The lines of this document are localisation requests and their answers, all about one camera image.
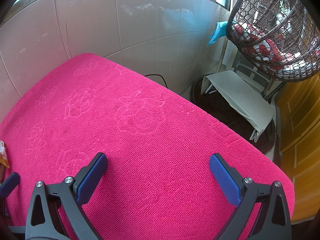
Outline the wicker hanging egg chair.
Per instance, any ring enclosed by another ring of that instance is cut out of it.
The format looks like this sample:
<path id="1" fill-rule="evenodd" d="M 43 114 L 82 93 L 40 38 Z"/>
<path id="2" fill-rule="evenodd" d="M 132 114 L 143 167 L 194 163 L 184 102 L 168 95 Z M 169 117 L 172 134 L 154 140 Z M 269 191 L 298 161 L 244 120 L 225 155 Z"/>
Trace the wicker hanging egg chair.
<path id="1" fill-rule="evenodd" d="M 264 33 L 264 36 L 253 42 L 239 42 L 231 35 L 231 27 L 236 23 L 254 25 Z M 300 59 L 306 60 L 314 49 L 319 48 L 319 28 L 300 0 L 236 0 L 228 19 L 226 36 L 238 51 L 243 46 L 254 45 L 272 38 L 279 49 L 290 53 L 301 53 L 301 57 L 294 62 Z M 252 59 L 243 53 L 242 55 L 257 67 Z M 257 68 L 273 79 L 299 82 L 319 73 L 319 61 L 313 67 L 299 68 L 299 70 Z"/>

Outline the orange snack packet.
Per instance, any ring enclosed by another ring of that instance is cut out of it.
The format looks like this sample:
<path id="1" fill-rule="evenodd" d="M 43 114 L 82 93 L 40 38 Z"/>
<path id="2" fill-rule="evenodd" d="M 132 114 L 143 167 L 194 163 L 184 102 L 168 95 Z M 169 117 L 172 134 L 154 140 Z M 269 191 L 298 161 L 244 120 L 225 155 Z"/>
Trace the orange snack packet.
<path id="1" fill-rule="evenodd" d="M 0 163 L 4 165 L 7 168 L 10 168 L 8 157 L 6 153 L 6 143 L 3 141 L 0 141 Z"/>

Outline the teal cloth on wall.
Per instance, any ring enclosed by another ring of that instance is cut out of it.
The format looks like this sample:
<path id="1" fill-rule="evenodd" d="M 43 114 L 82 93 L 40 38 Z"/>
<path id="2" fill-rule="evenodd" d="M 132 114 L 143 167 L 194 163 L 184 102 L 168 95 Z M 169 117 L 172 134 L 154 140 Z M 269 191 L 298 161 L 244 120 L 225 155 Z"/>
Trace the teal cloth on wall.
<path id="1" fill-rule="evenodd" d="M 210 37 L 208 37 L 209 42 L 207 46 L 214 44 L 219 38 L 226 36 L 227 24 L 227 21 L 217 22 L 216 29 L 214 30 L 213 34 Z"/>

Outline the red white chair cushion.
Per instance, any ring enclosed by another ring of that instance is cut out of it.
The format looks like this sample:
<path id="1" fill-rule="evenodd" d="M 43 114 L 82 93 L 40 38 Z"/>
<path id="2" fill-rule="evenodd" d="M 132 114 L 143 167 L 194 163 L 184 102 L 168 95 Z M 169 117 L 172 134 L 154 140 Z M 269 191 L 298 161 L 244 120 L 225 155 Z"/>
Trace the red white chair cushion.
<path id="1" fill-rule="evenodd" d="M 231 35 L 239 42 L 253 42 L 264 36 L 264 33 L 254 25 L 236 23 L 231 27 Z M 268 67 L 273 70 L 299 70 L 299 68 L 313 67 L 319 61 L 319 48 L 316 48 L 306 60 L 300 59 L 294 62 L 295 59 L 301 57 L 301 53 L 290 53 L 279 49 L 272 38 L 267 38 L 254 45 L 243 46 L 240 51 L 252 59 L 257 67 Z"/>

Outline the yellow wooden door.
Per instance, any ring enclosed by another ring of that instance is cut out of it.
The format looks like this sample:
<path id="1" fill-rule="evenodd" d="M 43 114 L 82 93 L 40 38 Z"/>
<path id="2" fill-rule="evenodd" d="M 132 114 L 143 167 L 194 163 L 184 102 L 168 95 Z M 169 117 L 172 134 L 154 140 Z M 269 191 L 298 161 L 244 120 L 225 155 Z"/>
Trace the yellow wooden door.
<path id="1" fill-rule="evenodd" d="M 319 74 L 288 83 L 276 96 L 282 171 L 295 192 L 293 222 L 319 210 Z"/>

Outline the pink rose-pattern table cloth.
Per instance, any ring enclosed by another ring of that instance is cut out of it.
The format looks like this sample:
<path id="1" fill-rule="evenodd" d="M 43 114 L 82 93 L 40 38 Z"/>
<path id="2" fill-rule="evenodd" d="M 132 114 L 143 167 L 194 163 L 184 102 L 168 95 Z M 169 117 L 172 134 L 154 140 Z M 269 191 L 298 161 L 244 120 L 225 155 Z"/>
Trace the pink rose-pattern table cloth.
<path id="1" fill-rule="evenodd" d="M 209 169 L 220 154 L 256 183 L 291 180 L 219 120 L 156 82 L 93 54 L 35 84 L 1 123 L 10 170 L 9 223 L 25 224 L 38 180 L 59 183 L 102 152 L 108 167 L 83 209 L 104 239 L 213 239 L 234 210 Z"/>

